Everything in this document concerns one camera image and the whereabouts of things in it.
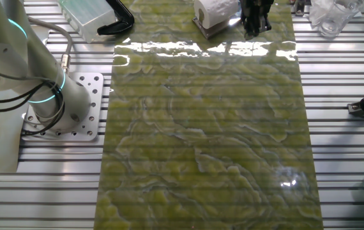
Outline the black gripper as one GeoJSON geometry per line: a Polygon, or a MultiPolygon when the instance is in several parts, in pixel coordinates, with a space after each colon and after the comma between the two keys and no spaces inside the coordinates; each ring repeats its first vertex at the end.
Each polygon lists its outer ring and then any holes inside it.
{"type": "Polygon", "coordinates": [[[259,32],[271,30],[267,16],[273,3],[274,0],[241,0],[241,14],[246,17],[244,21],[246,40],[258,36],[259,32]]]}

